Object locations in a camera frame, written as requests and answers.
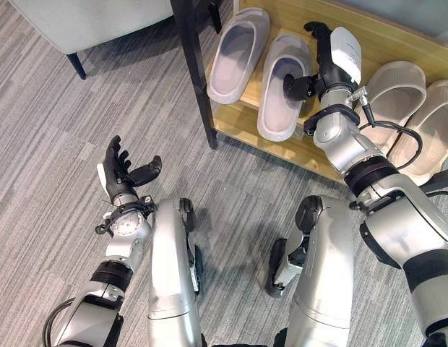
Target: wall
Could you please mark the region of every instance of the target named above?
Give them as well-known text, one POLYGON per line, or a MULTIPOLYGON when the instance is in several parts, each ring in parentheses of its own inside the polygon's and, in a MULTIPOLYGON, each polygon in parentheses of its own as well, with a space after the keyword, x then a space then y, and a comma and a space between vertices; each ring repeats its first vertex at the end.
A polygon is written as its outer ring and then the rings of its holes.
POLYGON ((448 43, 448 0, 338 0, 448 43))

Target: black cable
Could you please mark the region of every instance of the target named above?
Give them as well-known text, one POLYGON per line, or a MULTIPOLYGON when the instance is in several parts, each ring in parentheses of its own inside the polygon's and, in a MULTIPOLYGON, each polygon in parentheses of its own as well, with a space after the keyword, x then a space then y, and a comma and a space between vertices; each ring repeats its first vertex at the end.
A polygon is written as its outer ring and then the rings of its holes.
POLYGON ((367 120, 369 122, 367 124, 363 125, 362 127, 360 127, 359 130, 363 130, 366 127, 372 127, 372 128, 381 127, 381 128, 387 128, 387 129, 394 129, 399 134, 403 133, 403 134, 413 137, 415 139, 415 141, 417 142, 418 148, 415 152, 415 155, 407 163, 396 168, 397 170, 400 170, 402 168, 409 166, 411 163, 413 163, 416 160, 416 158, 418 158, 418 156, 420 155, 421 150, 423 148, 423 140, 421 139, 421 136, 419 135, 419 133, 417 133, 416 131, 414 131, 412 129, 402 127, 399 124, 393 123, 392 121, 375 121, 374 114, 371 111, 371 107, 370 107, 369 103, 362 106, 362 109, 363 109, 364 113, 366 114, 367 120))
POLYGON ((47 317, 44 326, 43 326, 43 332, 41 334, 41 340, 43 342, 44 347, 52 347, 51 345, 51 331, 52 331, 52 323, 56 319, 57 315, 69 307, 72 302, 74 301, 74 298, 68 299, 64 302, 62 302, 60 305, 58 305, 53 311, 49 314, 47 317))
POLYGON ((446 195, 446 196, 448 196, 448 190, 440 190, 438 192, 426 193, 426 196, 428 196, 428 197, 435 197, 437 195, 446 195))

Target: wooden shelf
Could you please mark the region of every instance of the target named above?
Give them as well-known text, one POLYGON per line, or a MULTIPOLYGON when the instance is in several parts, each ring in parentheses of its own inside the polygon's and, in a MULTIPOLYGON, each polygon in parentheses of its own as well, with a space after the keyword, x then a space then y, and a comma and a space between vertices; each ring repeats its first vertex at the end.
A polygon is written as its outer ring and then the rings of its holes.
POLYGON ((259 136, 257 130, 258 111, 235 103, 221 105, 214 114, 215 128, 219 132, 259 148, 290 163, 317 172, 329 179, 342 182, 340 176, 329 164, 322 150, 317 148, 311 137, 292 136, 283 142, 268 141, 259 136))
MULTIPOLYGON (((240 9, 265 9, 271 19, 270 37, 240 100, 219 107, 213 116, 216 130, 335 181, 342 182, 312 138, 301 139, 295 134, 283 142, 270 142, 258 134, 262 70, 274 38, 290 33, 303 39, 311 52, 311 74, 314 74, 318 71, 317 41, 303 30, 303 25, 316 20, 325 22, 330 28, 343 26, 354 34, 361 45, 362 85, 381 65, 396 60, 412 61, 419 65, 426 73, 427 84, 448 79, 448 45, 346 5, 327 0, 239 0, 239 6, 240 9)), ((317 98, 303 105, 296 133, 301 133, 299 129, 302 129, 303 122, 317 111, 317 98)))

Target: gray chair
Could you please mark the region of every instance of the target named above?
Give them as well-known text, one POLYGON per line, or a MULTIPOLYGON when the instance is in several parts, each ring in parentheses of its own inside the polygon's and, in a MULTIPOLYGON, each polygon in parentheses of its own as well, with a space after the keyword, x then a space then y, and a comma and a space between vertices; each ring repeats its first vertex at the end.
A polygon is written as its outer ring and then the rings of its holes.
MULTIPOLYGON (((66 54, 82 79, 86 78, 86 73, 78 59, 78 51, 133 33, 173 15, 170 0, 9 1, 44 38, 66 54)), ((217 7, 210 5, 210 11, 213 17, 217 7)))

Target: slipper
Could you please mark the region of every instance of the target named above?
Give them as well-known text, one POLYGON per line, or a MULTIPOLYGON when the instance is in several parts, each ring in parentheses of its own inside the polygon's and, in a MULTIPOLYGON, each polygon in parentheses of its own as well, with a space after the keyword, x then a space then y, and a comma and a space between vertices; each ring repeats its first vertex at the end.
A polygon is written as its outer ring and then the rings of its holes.
POLYGON ((287 100, 283 79, 310 73, 308 46, 294 35, 280 35, 270 45, 262 74, 262 93, 258 111, 258 132, 263 138, 279 142, 295 131, 303 101, 287 100))
MULTIPOLYGON (((439 172, 448 157, 448 80, 433 83, 426 92, 425 103, 407 124, 408 128, 419 133, 423 148, 413 163, 400 170, 418 186, 439 172)), ((401 135, 388 159, 398 167, 412 158, 416 150, 416 141, 401 135)))
POLYGON ((212 63, 208 96, 218 103, 235 103, 243 94, 251 73, 266 46, 269 15, 249 7, 225 26, 212 63))
MULTIPOLYGON (((377 121, 392 121, 404 126, 418 110, 426 97, 425 73, 409 61, 393 61, 380 67, 367 83, 369 102, 377 121)), ((360 127, 367 118, 360 103, 356 113, 361 117, 360 127)), ((387 154, 399 134, 393 129, 367 127, 361 131, 384 154, 387 154)))

